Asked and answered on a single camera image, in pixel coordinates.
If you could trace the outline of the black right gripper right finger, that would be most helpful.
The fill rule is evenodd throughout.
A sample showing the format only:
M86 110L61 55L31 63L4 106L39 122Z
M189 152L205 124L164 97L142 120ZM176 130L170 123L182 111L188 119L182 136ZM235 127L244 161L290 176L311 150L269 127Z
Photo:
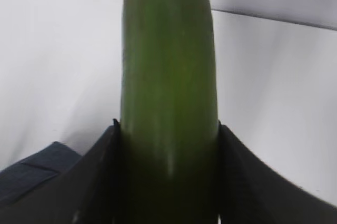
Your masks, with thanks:
M282 177L219 125L221 223L336 223L336 206Z

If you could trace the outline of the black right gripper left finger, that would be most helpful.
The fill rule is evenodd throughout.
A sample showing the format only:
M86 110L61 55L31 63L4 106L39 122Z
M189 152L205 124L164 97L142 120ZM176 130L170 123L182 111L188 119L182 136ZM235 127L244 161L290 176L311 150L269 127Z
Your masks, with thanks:
M119 149L114 121L71 168L1 207L1 223L112 223Z

